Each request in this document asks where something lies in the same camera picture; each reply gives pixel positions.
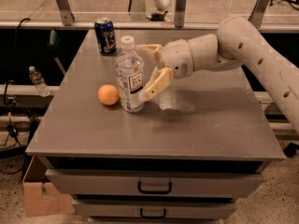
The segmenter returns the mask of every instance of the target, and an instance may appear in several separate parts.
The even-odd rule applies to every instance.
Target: water bottle
[[[139,92],[144,87],[144,62],[135,52],[135,40],[127,35],[121,38],[121,53],[116,59],[117,84],[122,107],[128,112],[141,110],[144,103]]]
[[[50,89],[47,86],[43,75],[34,66],[29,67],[29,78],[35,85],[40,96],[46,97],[50,94]]]

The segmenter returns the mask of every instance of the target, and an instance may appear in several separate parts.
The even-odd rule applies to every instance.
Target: drawer
[[[245,198],[263,183],[260,174],[48,169],[46,176],[61,193],[94,195]]]
[[[229,217],[236,209],[234,203],[134,201],[132,199],[75,199],[72,204],[79,215],[86,217],[129,217],[156,220],[222,219]]]
[[[212,219],[144,219],[144,218],[121,218],[121,217],[89,217],[88,223],[91,224],[125,224],[125,223],[142,223],[142,224],[219,224],[219,220]]]

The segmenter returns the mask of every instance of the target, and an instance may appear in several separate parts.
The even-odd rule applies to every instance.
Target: concrete floor
[[[172,0],[170,14],[174,11]],[[129,21],[126,14],[128,0],[69,0],[77,20],[94,21],[99,14],[113,21]],[[230,15],[249,16],[255,0],[188,0],[187,22],[218,22]],[[147,0],[147,14],[154,10]],[[60,15],[55,0],[0,0],[1,20],[18,21],[24,17],[35,21],[58,21]],[[288,4],[278,2],[266,10],[264,22],[299,23],[299,12]],[[7,133],[0,133],[3,143]],[[26,133],[21,140],[25,143]],[[284,148],[288,142],[281,141]],[[23,157],[0,160],[0,169],[13,171],[20,167]],[[230,224],[296,224],[299,220],[299,155],[282,162],[271,163],[264,171],[265,181],[247,199],[240,199],[236,212],[221,223]],[[9,224],[65,224],[86,223],[86,217],[54,215],[26,217],[23,209],[21,173],[0,174],[0,223]]]

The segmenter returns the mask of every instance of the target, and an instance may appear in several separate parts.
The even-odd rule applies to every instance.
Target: gray tabletop
[[[116,31],[136,43],[176,39],[176,31]],[[197,33],[184,33],[193,37]],[[85,38],[26,152],[52,157],[281,160],[284,155],[241,68],[200,71],[173,84],[136,114],[97,98],[115,84],[117,54],[102,56]],[[146,79],[153,65],[146,63]]]

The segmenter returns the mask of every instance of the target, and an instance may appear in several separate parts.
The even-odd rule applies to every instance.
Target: white bottle cap
[[[29,71],[30,72],[34,72],[36,70],[36,68],[34,66],[29,66]]]
[[[126,35],[121,38],[121,49],[129,50],[134,48],[135,48],[135,41],[132,36]]]

